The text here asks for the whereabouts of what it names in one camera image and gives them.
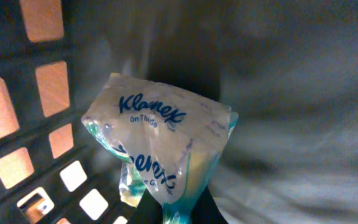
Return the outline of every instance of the crumpled plastic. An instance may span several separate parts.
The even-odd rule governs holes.
[[[118,189],[121,201],[132,207],[138,206],[146,190],[142,177],[129,162],[122,162]]]
[[[238,120],[231,108],[164,83],[111,74],[82,117],[88,131],[142,179],[120,184],[139,198],[141,183],[163,207],[163,223],[189,223],[191,210]]]

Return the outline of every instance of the kleenex logo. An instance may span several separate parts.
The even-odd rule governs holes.
[[[150,109],[150,110],[156,109],[156,111],[159,112],[163,118],[167,118],[164,121],[165,123],[168,121],[171,121],[173,123],[179,123],[180,121],[182,121],[182,119],[179,119],[178,117],[186,115],[186,113],[179,113],[179,110],[172,111],[171,106],[163,106],[163,102],[159,102],[159,101],[146,102],[146,101],[142,101],[142,98],[143,98],[142,93],[139,93],[136,96],[131,95],[126,99],[124,96],[122,96],[119,99],[119,112],[122,113],[124,109],[130,110],[131,108],[134,108],[137,111],[140,111],[141,109]]]
[[[127,152],[125,151],[122,145],[118,145],[118,148],[116,147],[112,147],[112,148],[117,152],[127,154]],[[136,158],[133,156],[129,156],[129,158],[131,159],[132,163],[135,165],[135,168],[138,171],[142,172],[145,170],[146,172],[149,172],[152,169],[155,180],[159,180],[159,178],[162,177],[161,184],[165,184],[168,194],[170,195],[172,194],[171,190],[175,188],[176,183],[172,182],[171,184],[169,184],[168,180],[171,181],[175,180],[176,179],[175,175],[166,176],[164,168],[162,168],[162,166],[160,165],[160,163],[158,163],[158,161],[153,162],[151,156],[146,157],[145,155],[140,154]],[[155,182],[155,180],[151,180],[150,184],[154,185],[153,183]]]

